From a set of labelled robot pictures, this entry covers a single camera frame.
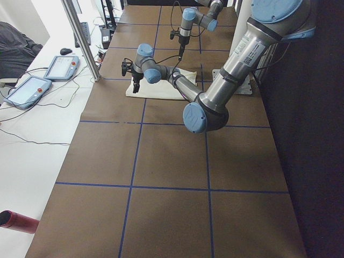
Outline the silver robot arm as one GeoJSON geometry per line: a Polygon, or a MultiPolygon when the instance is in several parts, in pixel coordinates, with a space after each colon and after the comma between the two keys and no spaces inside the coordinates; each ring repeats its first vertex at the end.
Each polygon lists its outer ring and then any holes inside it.
{"type": "Polygon", "coordinates": [[[134,61],[124,59],[121,72],[132,74],[135,94],[143,78],[150,84],[168,81],[189,101],[183,121],[190,132],[218,130],[228,122],[227,102],[256,69],[269,46],[313,36],[317,5],[317,1],[250,1],[247,30],[206,92],[199,90],[178,68],[156,63],[149,44],[138,46],[134,61]]]}
{"type": "Polygon", "coordinates": [[[185,8],[182,11],[182,21],[180,27],[175,30],[172,28],[170,32],[170,39],[178,37],[180,44],[178,60],[181,61],[185,47],[189,44],[192,37],[191,31],[194,24],[202,27],[205,30],[213,32],[218,25],[218,15],[224,8],[224,1],[212,0],[212,1],[196,1],[198,4],[209,8],[207,14],[203,14],[198,11],[196,7],[185,8]]]}

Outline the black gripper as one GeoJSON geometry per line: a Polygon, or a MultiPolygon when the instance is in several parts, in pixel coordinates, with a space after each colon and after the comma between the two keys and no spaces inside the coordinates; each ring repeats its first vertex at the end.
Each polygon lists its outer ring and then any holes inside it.
{"type": "Polygon", "coordinates": [[[121,74],[125,76],[126,73],[131,73],[133,77],[133,93],[136,94],[140,89],[140,80],[143,79],[144,74],[142,70],[135,64],[134,61],[124,58],[121,63],[121,74]]]}
{"type": "Polygon", "coordinates": [[[174,37],[178,37],[178,42],[180,44],[178,60],[181,61],[185,51],[185,47],[189,44],[190,41],[190,30],[185,30],[183,28],[179,28],[178,30],[171,30],[170,39],[173,40],[174,37]]]}

